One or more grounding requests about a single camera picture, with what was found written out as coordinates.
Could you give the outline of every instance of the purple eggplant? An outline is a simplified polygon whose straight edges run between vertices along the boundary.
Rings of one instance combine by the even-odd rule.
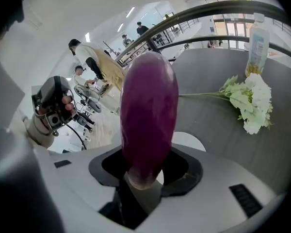
[[[135,58],[122,86],[122,152],[130,183],[149,188],[171,148],[178,83],[168,60],[156,52]]]

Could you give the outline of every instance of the black cable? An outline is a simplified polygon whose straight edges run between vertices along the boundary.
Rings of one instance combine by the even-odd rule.
[[[82,144],[83,144],[83,146],[84,146],[84,148],[85,148],[85,150],[87,150],[87,148],[86,148],[86,146],[85,146],[85,144],[84,144],[84,142],[83,142],[83,140],[81,139],[81,137],[79,136],[79,134],[70,126],[70,125],[68,125],[68,124],[66,124],[77,136],[78,136],[78,138],[81,140],[81,142],[82,142]]]

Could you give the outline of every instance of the gray table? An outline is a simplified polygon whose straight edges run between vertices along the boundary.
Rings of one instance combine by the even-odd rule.
[[[247,60],[244,51],[186,50],[172,65],[179,93],[215,92],[236,74],[243,81]],[[291,69],[267,59],[262,77],[272,88],[270,130],[249,135],[229,102],[198,96],[179,98],[176,131],[194,135],[207,152],[239,163],[279,194],[291,180]]]

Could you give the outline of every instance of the beige apron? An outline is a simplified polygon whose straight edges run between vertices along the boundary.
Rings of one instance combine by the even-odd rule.
[[[101,71],[103,78],[108,82],[117,87],[120,91],[122,90],[122,83],[124,81],[125,71],[122,67],[115,62],[109,55],[103,50],[88,48],[88,51],[93,51],[97,55],[99,64],[98,67]]]

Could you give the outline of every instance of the plastic bottle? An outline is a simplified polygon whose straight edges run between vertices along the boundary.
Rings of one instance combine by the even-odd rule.
[[[250,73],[262,74],[270,43],[270,33],[264,27],[264,15],[254,13],[255,23],[250,29],[249,59],[245,70],[246,77]]]

